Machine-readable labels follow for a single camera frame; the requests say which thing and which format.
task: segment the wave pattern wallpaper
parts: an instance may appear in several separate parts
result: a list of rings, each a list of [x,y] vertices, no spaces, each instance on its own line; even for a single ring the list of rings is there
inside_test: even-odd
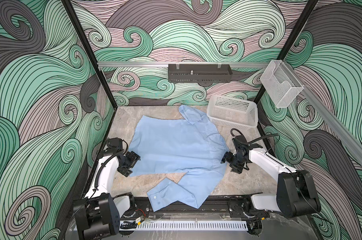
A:
[[[113,109],[60,0],[0,0],[0,239],[57,239]]]
[[[313,11],[287,58],[305,85],[362,145],[362,1],[345,1]],[[280,160],[312,173],[322,204],[315,218],[324,239],[362,240],[362,167],[299,95],[288,108],[275,108],[265,94],[259,120],[266,133],[280,134]]]
[[[213,62],[276,59],[306,2],[72,0],[98,61]],[[212,94],[254,98],[263,70],[233,70],[230,83],[200,86],[169,83],[167,68],[103,68],[117,104],[130,106],[206,105]]]

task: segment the cable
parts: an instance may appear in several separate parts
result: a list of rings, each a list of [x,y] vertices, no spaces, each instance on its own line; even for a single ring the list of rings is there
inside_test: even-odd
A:
[[[124,230],[127,230],[127,229],[133,229],[133,228],[136,228],[138,225],[136,222],[128,222],[128,221],[124,221],[124,225],[121,225],[120,228],[121,229],[124,229]]]
[[[320,219],[322,219],[322,220],[324,220],[324,221],[326,221],[326,222],[328,222],[328,223],[330,223],[330,224],[332,224],[332,225],[334,225],[334,224],[333,224],[332,222],[330,222],[329,220],[326,220],[326,219],[324,218],[324,216],[323,216],[321,213],[319,213],[319,212],[317,211],[317,209],[315,209],[315,208],[306,200],[306,198],[304,197],[302,191],[301,191],[300,188],[298,187],[297,179],[294,177],[293,172],[292,172],[289,168],[286,168],[286,169],[290,172],[290,175],[293,177],[294,183],[295,183],[295,185],[296,185],[296,188],[298,189],[298,191],[299,191],[299,193],[301,194],[302,198],[305,200],[305,202],[306,202],[311,208],[313,208],[313,210],[314,210],[318,215],[321,216],[321,217],[318,217],[318,216],[316,216],[316,217],[317,217],[317,218],[320,218]]]
[[[88,199],[91,199],[91,198],[93,197],[93,195],[96,193],[97,189],[94,189],[93,191],[94,191],[94,193],[93,193],[93,194],[90,196],[90,198],[88,198]],[[76,210],[76,212],[73,214],[73,216],[76,215],[76,213],[78,212],[78,210],[80,210],[80,209],[82,208],[82,206],[84,206],[86,203],[87,203],[87,202],[84,202],[84,203],[81,205],[81,207],[79,207],[79,208]]]
[[[125,152],[123,153],[123,155],[125,155],[128,152],[129,145],[125,140],[122,140],[122,141],[126,143],[126,149],[125,149]]]
[[[301,196],[303,197],[303,199],[305,200],[305,202],[306,202],[311,208],[313,208],[313,210],[315,210],[318,215],[321,216],[321,217],[316,216],[317,218],[320,218],[320,219],[324,220],[325,222],[328,222],[328,223],[334,225],[334,224],[333,224],[332,222],[330,222],[329,220],[326,220],[326,219],[324,218],[324,216],[323,216],[321,213],[319,213],[319,212],[305,199],[305,197],[303,196],[303,194],[302,194],[302,192],[301,192],[301,190],[300,190],[299,188],[297,188],[297,189],[299,190],[299,192],[300,192]]]
[[[137,210],[141,210],[141,212],[144,214],[144,217],[146,217],[146,214],[144,213],[144,211],[142,209],[137,209]]]
[[[102,170],[104,169],[105,165],[107,165],[107,163],[112,159],[114,158],[115,156],[121,154],[124,150],[122,149],[121,151],[118,151],[116,152],[115,154],[112,154],[106,161],[104,161],[101,166],[100,166],[100,169],[98,170],[97,174],[96,174],[96,177],[94,179],[94,188],[96,189],[98,187],[98,180],[100,178],[100,175],[101,175],[101,172]]]
[[[278,135],[278,139],[277,139],[277,142],[274,143],[273,147],[275,147],[275,146],[277,145],[277,143],[279,143],[280,138],[281,138],[281,136],[280,136],[278,133],[276,133],[276,134]]]
[[[239,133],[241,134],[241,136],[243,136],[243,137],[245,138],[245,136],[242,134],[242,132],[240,132],[240,131],[239,131],[238,129],[236,129],[236,128],[232,128],[232,129],[230,130],[230,133],[231,133],[231,135],[232,135],[233,137],[236,137],[236,136],[234,136],[234,134],[233,134],[233,130],[236,130],[237,132],[239,132]],[[237,140],[238,140],[240,143],[242,143],[242,144],[249,145],[249,144],[252,144],[252,143],[257,142],[257,141],[259,141],[259,140],[262,140],[262,139],[264,139],[264,138],[277,137],[277,136],[279,136],[278,133],[273,133],[273,134],[269,134],[269,135],[265,135],[265,136],[258,137],[258,138],[256,138],[256,139],[250,141],[250,142],[242,142],[240,139],[238,139],[238,137],[237,137]]]

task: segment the gray marble surface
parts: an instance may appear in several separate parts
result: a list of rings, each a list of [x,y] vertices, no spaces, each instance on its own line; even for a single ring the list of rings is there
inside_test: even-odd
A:
[[[206,112],[207,106],[194,106],[197,109]],[[141,117],[145,115],[159,119],[182,119],[178,112],[178,106],[124,106],[117,109],[115,118],[109,131],[109,138],[119,137],[128,144],[133,139],[135,127]],[[217,126],[218,131],[226,140],[226,144],[235,153],[230,134],[231,127]],[[242,132],[248,141],[260,136],[257,128]],[[231,172],[227,165],[224,178],[216,186],[211,195],[235,195],[252,194],[256,192],[276,193],[277,183],[270,175],[256,164],[248,165],[250,170],[244,170],[242,174]],[[111,195],[118,195],[131,192],[136,197],[146,197],[146,192],[156,186],[165,177],[177,183],[184,173],[174,174],[150,174],[136,177],[124,177],[119,172],[115,173]]]

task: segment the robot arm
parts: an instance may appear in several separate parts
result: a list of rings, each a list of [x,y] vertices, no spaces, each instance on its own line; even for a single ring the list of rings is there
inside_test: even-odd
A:
[[[107,140],[108,148],[102,150],[92,185],[83,199],[73,202],[78,237],[80,240],[101,239],[116,235],[120,229],[120,216],[131,208],[128,195],[113,199],[110,195],[116,171],[129,176],[140,156],[123,152],[122,140]]]
[[[244,135],[233,135],[236,155],[226,152],[222,163],[229,162],[233,172],[249,170],[248,163],[255,163],[264,169],[277,182],[277,194],[254,194],[251,196],[252,207],[258,210],[282,212],[286,217],[313,214],[321,210],[320,201],[312,175],[306,170],[297,170],[284,164],[267,153],[262,146],[246,142]]]

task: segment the blue dress shirt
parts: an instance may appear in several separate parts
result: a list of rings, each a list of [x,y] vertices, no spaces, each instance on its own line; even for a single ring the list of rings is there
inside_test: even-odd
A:
[[[179,112],[185,119],[143,116],[129,147],[141,156],[130,176],[186,173],[178,184],[165,178],[147,193],[153,211],[175,201],[199,208],[225,173],[221,159],[229,149],[216,126],[198,109],[182,105]]]

